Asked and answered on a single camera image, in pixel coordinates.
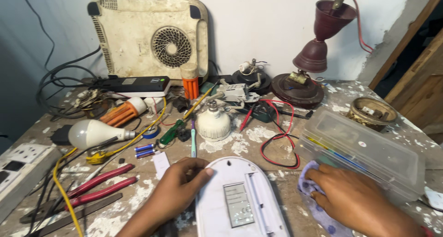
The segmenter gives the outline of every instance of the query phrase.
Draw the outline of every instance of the clear plastic container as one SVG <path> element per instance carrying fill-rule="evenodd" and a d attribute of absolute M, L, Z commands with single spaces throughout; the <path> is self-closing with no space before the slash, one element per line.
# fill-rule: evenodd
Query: clear plastic container
<path fill-rule="evenodd" d="M 306 123 L 294 152 L 373 178 L 397 205 L 424 194 L 423 156 L 325 108 Z"/>

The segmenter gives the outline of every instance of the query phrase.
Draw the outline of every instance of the digital kitchen scale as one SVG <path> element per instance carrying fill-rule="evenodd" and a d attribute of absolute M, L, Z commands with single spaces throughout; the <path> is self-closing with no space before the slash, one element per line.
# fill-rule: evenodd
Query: digital kitchen scale
<path fill-rule="evenodd" d="M 240 157 L 224 157 L 207 167 L 211 180 L 196 198 L 199 237 L 289 237 L 265 173 Z"/>

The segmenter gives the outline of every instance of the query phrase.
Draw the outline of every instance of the hand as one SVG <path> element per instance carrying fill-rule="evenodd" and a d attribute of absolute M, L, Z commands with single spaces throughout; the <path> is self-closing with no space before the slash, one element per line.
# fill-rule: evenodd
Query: hand
<path fill-rule="evenodd" d="M 316 182 L 326 195 L 312 198 L 332 218 L 369 237 L 423 237 L 414 220 L 391 204 L 370 177 L 322 164 L 310 169 L 306 179 Z"/>
<path fill-rule="evenodd" d="M 185 157 L 169 167 L 146 204 L 116 237 L 149 236 L 166 221 L 183 212 L 214 171 L 208 161 Z"/>

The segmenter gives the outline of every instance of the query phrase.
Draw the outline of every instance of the yellow cable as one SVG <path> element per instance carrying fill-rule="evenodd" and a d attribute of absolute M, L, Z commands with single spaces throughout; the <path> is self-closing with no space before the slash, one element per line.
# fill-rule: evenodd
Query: yellow cable
<path fill-rule="evenodd" d="M 151 128 L 157 121 L 160 120 L 160 118 L 163 116 L 163 114 L 165 113 L 165 109 L 166 109 L 166 98 L 163 97 L 163 102 L 164 102 L 164 106 L 163 106 L 163 111 L 160 114 L 160 116 L 150 125 L 148 126 L 145 130 L 143 130 L 142 132 L 140 132 L 140 134 L 138 134 L 138 136 L 136 136 L 131 142 L 129 142 L 128 144 L 126 144 L 125 146 L 123 146 L 122 148 L 118 149 L 118 150 L 114 150 L 112 152 L 112 154 L 115 154 L 123 149 L 125 149 L 127 146 L 129 146 L 130 144 L 134 143 L 134 141 L 136 141 L 137 138 L 139 138 L 145 131 L 147 131 L 149 128 Z M 74 151 L 76 151 L 77 148 L 74 148 L 73 150 L 71 150 L 68 154 L 62 156 L 62 158 L 60 158 L 54 167 L 54 171 L 52 173 L 52 178 L 54 180 L 54 183 L 57 185 L 58 189 L 60 190 L 60 193 L 62 193 L 62 196 L 65 200 L 66 205 L 68 206 L 69 212 L 71 213 L 71 217 L 72 217 L 72 221 L 74 222 L 75 228 L 78 231 L 78 235 L 80 237 L 83 237 L 83 233 L 81 231 L 80 228 L 80 224 L 78 223 L 77 217 L 75 216 L 75 212 L 74 212 L 74 208 L 72 207 L 71 203 L 69 202 L 69 198 L 68 195 L 66 195 L 65 190 L 63 189 L 62 185 L 59 183 L 58 179 L 57 179 L 57 170 L 58 170 L 58 166 L 60 165 L 60 162 L 63 161 L 63 159 L 69 157 L 72 153 L 74 153 Z"/>
<path fill-rule="evenodd" d="M 78 235 L 80 237 L 83 237 L 83 233 L 81 231 L 80 225 L 78 224 L 78 220 L 77 217 L 75 216 L 75 212 L 74 209 L 72 208 L 71 203 L 69 202 L 69 198 L 68 195 L 66 195 L 65 190 L 63 189 L 62 185 L 59 183 L 58 179 L 57 179 L 57 170 L 58 170 L 58 166 L 60 165 L 60 162 L 63 161 L 63 159 L 69 157 L 72 153 L 74 153 L 74 151 L 76 151 L 77 148 L 74 148 L 73 150 L 71 150 L 68 154 L 62 156 L 62 158 L 60 158 L 56 163 L 55 163 L 55 167 L 54 167 L 54 171 L 52 172 L 52 179 L 54 180 L 54 183 L 57 185 L 58 189 L 60 190 L 60 193 L 62 193 L 63 198 L 65 200 L 66 205 L 68 206 L 69 212 L 71 213 L 71 217 L 72 217 L 72 221 L 74 222 L 75 228 L 78 231 Z"/>
<path fill-rule="evenodd" d="M 138 134 L 138 136 L 136 136 L 131 142 L 129 142 L 129 143 L 127 143 L 125 146 L 123 146 L 122 148 L 120 148 L 120 149 L 118 149 L 118 150 L 114 150 L 113 152 L 111 152 L 109 155 L 114 155 L 114 154 L 116 154 L 117 152 L 119 152 L 119 151 L 121 151 L 121 150 L 123 150 L 123 149 L 125 149 L 126 147 L 128 147 L 129 145 L 131 145 L 132 143 L 134 143 L 134 141 L 136 141 L 137 140 L 137 138 L 139 138 L 143 133 L 145 133 L 145 131 L 147 131 L 149 128 L 151 128 L 157 121 L 159 121 L 160 120 L 160 118 L 163 116 L 163 114 L 165 113 L 165 109 L 166 109 L 166 98 L 165 97 L 163 97 L 163 103 L 164 103 L 164 106 L 163 106 L 163 111 L 162 111 L 162 113 L 160 114 L 160 116 L 150 125 L 150 126 L 148 126 L 146 129 L 144 129 L 142 132 L 140 132 L 140 134 Z"/>

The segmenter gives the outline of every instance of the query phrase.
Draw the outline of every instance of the workbench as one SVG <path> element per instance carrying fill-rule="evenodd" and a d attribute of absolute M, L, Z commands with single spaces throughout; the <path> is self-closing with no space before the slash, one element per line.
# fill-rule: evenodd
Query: workbench
<path fill-rule="evenodd" d="M 327 81 L 324 91 L 325 98 L 319 106 L 326 107 L 341 114 L 346 114 L 349 110 L 350 103 L 355 98 L 369 97 L 382 100 L 372 90 L 357 81 Z M 69 92 L 66 97 L 61 100 L 60 105 L 72 103 L 76 98 L 76 94 L 79 92 L 81 92 L 80 89 Z M 275 99 L 276 97 L 274 94 L 269 93 L 262 98 Z M 197 114 L 202 113 L 206 108 L 206 105 L 198 106 Z M 280 109 L 281 108 L 284 108 L 285 111 L 290 111 L 288 106 L 280 107 Z M 295 109 L 296 113 L 302 115 L 309 111 L 301 108 Z M 311 213 L 303 204 L 300 195 L 297 192 L 298 177 L 307 161 L 301 159 L 300 168 L 297 170 L 285 169 L 266 162 L 260 155 L 259 148 L 265 140 L 279 132 L 277 126 L 273 123 L 263 123 L 258 120 L 252 120 L 242 132 L 239 132 L 239 126 L 245 118 L 245 115 L 238 113 L 235 110 L 231 110 L 228 114 L 231 117 L 231 135 L 219 142 L 208 142 L 204 141 L 197 134 L 197 157 L 213 161 L 224 156 L 241 156 L 256 163 L 267 174 L 270 183 L 272 184 L 275 196 L 287 222 L 289 232 L 293 236 L 329 236 L 329 234 L 313 219 Z M 164 123 L 174 123 L 182 116 L 183 114 L 179 114 L 172 105 L 168 104 L 162 120 Z M 22 143 L 51 145 L 52 142 L 49 137 L 52 135 L 53 131 L 62 127 L 64 124 L 74 124 L 76 121 L 79 121 L 60 119 L 56 122 L 50 122 L 50 119 L 50 115 L 42 116 L 40 120 L 36 121 L 36 123 L 23 134 L 16 143 L 14 143 L 10 150 Z M 152 114 L 143 114 L 141 115 L 141 119 L 141 126 L 144 126 L 154 121 L 156 116 Z M 289 120 L 290 116 L 281 115 L 280 125 L 286 129 L 289 126 Z M 306 122 L 307 120 L 294 118 L 291 126 L 291 134 L 299 136 Z M 137 120 L 134 120 L 126 125 L 125 128 L 133 129 L 136 126 L 136 123 Z M 164 134 L 168 128 L 169 126 L 161 125 L 161 133 L 159 136 Z M 443 191 L 443 150 L 439 145 L 434 143 L 420 129 L 400 114 L 396 122 L 386 127 L 382 133 L 386 138 L 392 139 L 399 144 L 404 144 L 419 155 L 423 155 L 426 158 L 426 185 L 433 190 L 439 192 Z M 143 139 L 134 146 L 149 143 L 153 143 L 153 141 Z M 125 143 L 114 144 L 109 150 L 116 149 L 124 144 Z M 71 146 L 59 146 L 58 148 L 63 152 L 72 149 Z M 191 155 L 191 140 L 188 140 L 185 143 L 175 140 L 175 143 L 164 151 L 166 152 L 170 163 L 173 164 L 181 158 Z M 92 192 L 108 187 L 113 183 L 117 183 L 131 176 L 136 176 L 138 182 L 122 189 L 120 192 L 123 193 L 123 198 L 120 200 L 79 220 L 82 228 L 86 229 L 86 236 L 106 237 L 116 235 L 137 209 L 146 202 L 146 199 L 158 183 L 152 158 L 146 157 L 136 159 L 134 154 L 135 152 L 133 148 L 128 148 L 102 170 L 101 173 L 111 171 L 126 163 L 132 163 L 136 166 L 128 173 L 114 177 L 97 186 Z M 293 165 L 295 163 L 295 156 L 292 153 L 290 143 L 286 138 L 275 140 L 269 144 L 265 150 L 265 154 L 270 159 L 283 164 Z M 119 158 L 125 158 L 125 164 L 119 165 Z M 73 161 L 69 165 L 69 168 L 63 170 L 63 173 L 61 174 L 62 185 L 67 187 L 71 181 L 75 180 L 74 186 L 78 186 L 96 169 L 97 166 L 86 164 L 85 158 L 80 157 Z M 52 193 L 53 198 L 58 197 L 59 195 L 56 190 L 57 189 L 55 188 Z M 40 192 L 37 192 L 34 195 L 25 198 L 16 207 L 16 209 L 0 225 L 0 236 L 21 237 L 28 232 L 29 225 L 19 223 L 19 218 L 35 207 L 39 193 Z M 442 236 L 443 213 L 433 211 L 416 201 L 401 205 L 401 209 L 411 215 L 419 224 L 431 229 L 435 233 L 435 236 Z M 58 216 L 47 219 L 42 226 L 45 226 L 49 222 L 57 221 L 67 215 L 69 215 L 68 212 L 63 212 Z M 179 236 L 197 236 L 194 205 L 191 205 L 185 212 L 175 219 L 175 225 L 180 230 Z M 75 237 L 77 236 L 77 232 L 74 229 L 74 224 L 70 224 L 48 236 Z M 362 235 L 355 233 L 355 236 L 361 237 Z"/>

